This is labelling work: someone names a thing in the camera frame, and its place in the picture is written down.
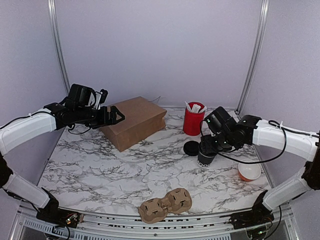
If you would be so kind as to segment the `black plastic cup lid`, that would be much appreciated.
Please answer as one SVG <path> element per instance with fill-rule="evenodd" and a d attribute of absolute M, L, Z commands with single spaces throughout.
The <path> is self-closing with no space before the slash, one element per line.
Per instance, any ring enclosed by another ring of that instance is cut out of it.
<path fill-rule="evenodd" d="M 214 157 L 217 154 L 212 145 L 206 141 L 199 143 L 199 152 L 207 157 Z"/>

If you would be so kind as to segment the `black paper coffee cup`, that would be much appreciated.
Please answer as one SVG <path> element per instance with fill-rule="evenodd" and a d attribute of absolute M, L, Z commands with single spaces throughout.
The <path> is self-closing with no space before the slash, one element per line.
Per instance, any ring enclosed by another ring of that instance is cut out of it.
<path fill-rule="evenodd" d="M 197 164 L 202 168 L 207 168 L 211 165 L 215 158 L 216 154 L 205 155 L 201 151 L 197 155 Z"/>

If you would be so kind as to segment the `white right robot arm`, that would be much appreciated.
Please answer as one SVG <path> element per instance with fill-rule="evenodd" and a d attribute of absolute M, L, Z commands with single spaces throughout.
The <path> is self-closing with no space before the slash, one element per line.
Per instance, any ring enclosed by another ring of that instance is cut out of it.
<path fill-rule="evenodd" d="M 280 185 L 260 193 L 250 210 L 234 213 L 230 223 L 234 229 L 261 225 L 273 220 L 272 211 L 282 204 L 296 199 L 304 193 L 320 188 L 320 135 L 287 128 L 275 120 L 245 115 L 239 121 L 230 116 L 224 108 L 218 107 L 203 120 L 211 134 L 201 135 L 199 152 L 208 158 L 219 155 L 228 160 L 228 153 L 244 145 L 265 146 L 278 149 L 278 155 L 267 159 L 274 161 L 285 152 L 306 161 L 294 176 Z"/>

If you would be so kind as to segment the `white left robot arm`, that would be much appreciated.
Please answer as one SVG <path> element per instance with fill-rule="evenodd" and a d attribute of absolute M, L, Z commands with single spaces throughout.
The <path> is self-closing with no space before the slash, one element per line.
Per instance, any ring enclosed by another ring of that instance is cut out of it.
<path fill-rule="evenodd" d="M 9 196 L 25 200 L 37 208 L 42 221 L 76 228 L 81 215 L 61 209 L 59 201 L 44 188 L 38 187 L 12 170 L 3 158 L 9 151 L 42 134 L 82 124 L 89 129 L 116 125 L 125 115 L 116 106 L 67 107 L 51 103 L 35 113 L 18 117 L 0 128 L 0 187 Z"/>

